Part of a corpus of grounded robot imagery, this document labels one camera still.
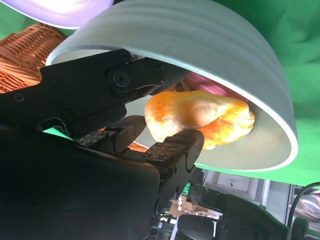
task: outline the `bread roll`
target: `bread roll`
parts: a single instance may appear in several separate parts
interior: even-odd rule
[[[144,113],[157,142],[183,129],[197,129],[204,135],[205,150],[244,137],[255,122],[244,101],[204,91],[161,92],[148,100]]]

